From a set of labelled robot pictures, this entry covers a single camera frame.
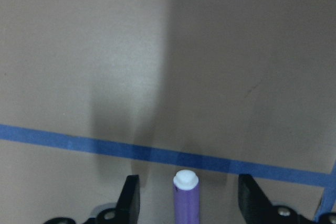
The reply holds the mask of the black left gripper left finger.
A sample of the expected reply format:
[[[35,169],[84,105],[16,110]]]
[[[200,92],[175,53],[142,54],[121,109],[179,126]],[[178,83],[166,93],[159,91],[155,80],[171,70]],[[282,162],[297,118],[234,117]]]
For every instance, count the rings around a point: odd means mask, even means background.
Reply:
[[[140,213],[139,175],[127,176],[115,207],[104,209],[96,217],[96,223],[138,223]]]

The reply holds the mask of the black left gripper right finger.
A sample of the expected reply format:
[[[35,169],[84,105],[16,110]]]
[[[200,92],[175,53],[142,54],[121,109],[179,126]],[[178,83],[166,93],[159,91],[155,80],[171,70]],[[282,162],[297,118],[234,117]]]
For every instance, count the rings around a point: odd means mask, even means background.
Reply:
[[[298,223],[291,208],[274,205],[250,174],[238,176],[238,206],[245,223]]]

